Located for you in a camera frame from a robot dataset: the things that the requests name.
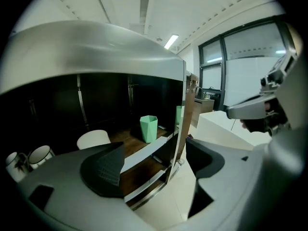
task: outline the window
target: window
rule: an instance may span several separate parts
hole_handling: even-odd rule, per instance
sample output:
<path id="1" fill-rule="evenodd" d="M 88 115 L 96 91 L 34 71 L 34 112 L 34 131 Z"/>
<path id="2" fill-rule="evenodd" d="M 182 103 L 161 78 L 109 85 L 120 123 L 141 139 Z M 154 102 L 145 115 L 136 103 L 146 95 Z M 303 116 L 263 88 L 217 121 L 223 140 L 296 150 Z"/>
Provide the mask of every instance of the window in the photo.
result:
<path id="1" fill-rule="evenodd" d="M 224 40 L 227 52 L 224 105 L 231 106 L 259 93 L 260 79 L 286 49 L 274 23 L 234 33 Z"/>
<path id="2" fill-rule="evenodd" d="M 220 90 L 221 65 L 204 68 L 202 71 L 202 88 Z"/>
<path id="3" fill-rule="evenodd" d="M 227 60 L 248 57 L 276 57 L 285 54 L 276 24 L 250 28 L 225 37 Z"/>
<path id="4" fill-rule="evenodd" d="M 202 88 L 220 90 L 222 57 L 219 40 L 205 45 L 202 54 Z"/>
<path id="5" fill-rule="evenodd" d="M 239 26 L 199 46 L 200 86 L 218 96 L 219 110 L 255 94 L 264 77 L 294 42 L 282 16 Z"/>
<path id="6" fill-rule="evenodd" d="M 203 65 L 213 65 L 221 63 L 221 47 L 219 40 L 203 47 Z"/>

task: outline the ceiling light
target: ceiling light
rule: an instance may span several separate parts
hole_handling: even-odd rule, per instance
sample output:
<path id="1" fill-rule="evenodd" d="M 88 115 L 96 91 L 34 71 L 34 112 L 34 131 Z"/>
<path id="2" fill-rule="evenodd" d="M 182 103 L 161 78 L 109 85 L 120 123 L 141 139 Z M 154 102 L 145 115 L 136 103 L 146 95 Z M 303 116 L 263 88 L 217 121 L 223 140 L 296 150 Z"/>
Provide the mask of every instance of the ceiling light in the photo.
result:
<path id="1" fill-rule="evenodd" d="M 285 50 L 276 51 L 276 54 L 285 54 L 285 53 L 286 53 Z"/>
<path id="2" fill-rule="evenodd" d="M 207 63 L 212 63 L 212 62 L 221 61 L 221 60 L 222 60 L 222 57 L 219 57 L 219 58 L 215 58 L 212 60 L 208 60 Z"/>
<path id="3" fill-rule="evenodd" d="M 174 41 L 178 39 L 178 37 L 179 37 L 178 35 L 173 34 L 171 38 L 168 40 L 167 44 L 165 45 L 165 48 L 168 50 L 170 46 L 174 43 Z"/>

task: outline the mug handle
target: mug handle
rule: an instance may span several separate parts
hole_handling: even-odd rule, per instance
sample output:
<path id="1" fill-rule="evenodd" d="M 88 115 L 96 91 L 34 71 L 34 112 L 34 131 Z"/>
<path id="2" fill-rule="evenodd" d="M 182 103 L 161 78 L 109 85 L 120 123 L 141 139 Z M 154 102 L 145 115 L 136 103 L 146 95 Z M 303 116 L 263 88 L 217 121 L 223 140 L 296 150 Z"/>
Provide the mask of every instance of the mug handle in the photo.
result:
<path id="1" fill-rule="evenodd" d="M 18 155 L 23 155 L 24 156 L 25 160 L 23 161 L 23 164 L 25 164 L 26 168 L 29 170 L 30 169 L 30 164 L 29 164 L 28 156 L 25 153 L 23 153 L 23 152 L 18 153 Z"/>

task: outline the mint green cup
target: mint green cup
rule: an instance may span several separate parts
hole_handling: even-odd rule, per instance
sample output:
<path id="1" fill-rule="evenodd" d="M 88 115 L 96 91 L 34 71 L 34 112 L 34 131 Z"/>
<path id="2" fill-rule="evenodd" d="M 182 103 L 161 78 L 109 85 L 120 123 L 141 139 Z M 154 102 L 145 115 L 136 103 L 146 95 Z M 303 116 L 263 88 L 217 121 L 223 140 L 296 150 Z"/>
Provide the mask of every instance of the mint green cup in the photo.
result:
<path id="1" fill-rule="evenodd" d="M 142 137 L 146 143 L 151 143 L 156 140 L 157 123 L 157 117 L 154 115 L 146 115 L 140 118 Z"/>
<path id="2" fill-rule="evenodd" d="M 177 106 L 177 112 L 176 112 L 176 117 L 175 117 L 176 124 L 180 124 L 181 114 L 182 114 L 182 106 Z"/>

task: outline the window frame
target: window frame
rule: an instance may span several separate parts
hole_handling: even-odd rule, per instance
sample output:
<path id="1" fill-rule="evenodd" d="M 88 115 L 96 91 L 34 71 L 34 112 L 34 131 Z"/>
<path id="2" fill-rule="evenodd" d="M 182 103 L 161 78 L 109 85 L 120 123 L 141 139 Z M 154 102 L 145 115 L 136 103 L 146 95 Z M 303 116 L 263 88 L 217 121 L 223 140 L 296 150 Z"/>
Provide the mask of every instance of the window frame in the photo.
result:
<path id="1" fill-rule="evenodd" d="M 287 20 L 285 19 L 286 15 L 275 15 L 275 16 L 271 16 L 271 17 L 267 17 L 267 18 L 263 18 L 260 20 L 256 20 L 241 26 L 238 26 L 234 29 L 231 29 L 229 31 L 226 31 L 222 34 L 219 34 L 218 36 L 208 40 L 207 42 L 199 45 L 199 63 L 200 63 L 200 72 L 199 72 L 199 82 L 200 82 L 200 87 L 202 88 L 203 85 L 203 70 L 205 68 L 210 68 L 210 67 L 214 67 L 214 66 L 218 66 L 221 65 L 221 84 L 220 84 L 220 90 L 217 89 L 203 89 L 203 91 L 206 92 L 212 92 L 212 93 L 216 93 L 216 94 L 220 94 L 220 100 L 219 100 L 219 106 L 218 106 L 218 110 L 222 110 L 224 111 L 227 107 L 225 107 L 225 105 L 223 105 L 224 100 L 225 100 L 225 87 L 226 87 L 226 73 L 227 73 L 227 69 L 226 69 L 226 61 L 227 61 L 227 49 L 226 49 L 226 44 L 225 44 L 225 37 L 232 35 L 232 34 L 236 34 L 239 33 L 241 31 L 247 30 L 247 29 L 251 29 L 254 27 L 258 27 L 258 26 L 262 26 L 262 25 L 266 25 L 266 24 L 271 24 L 271 23 L 275 23 L 278 31 L 281 35 L 282 38 L 282 42 L 284 44 L 284 47 L 286 49 L 287 52 L 292 52 L 292 53 L 296 53 L 295 51 L 295 46 L 294 46 L 294 42 L 291 36 L 291 33 L 286 25 L 285 22 L 287 22 Z M 203 47 L 215 42 L 219 40 L 220 42 L 220 47 L 221 47 L 221 63 L 219 64 L 211 64 L 211 65 L 205 65 L 203 63 Z"/>

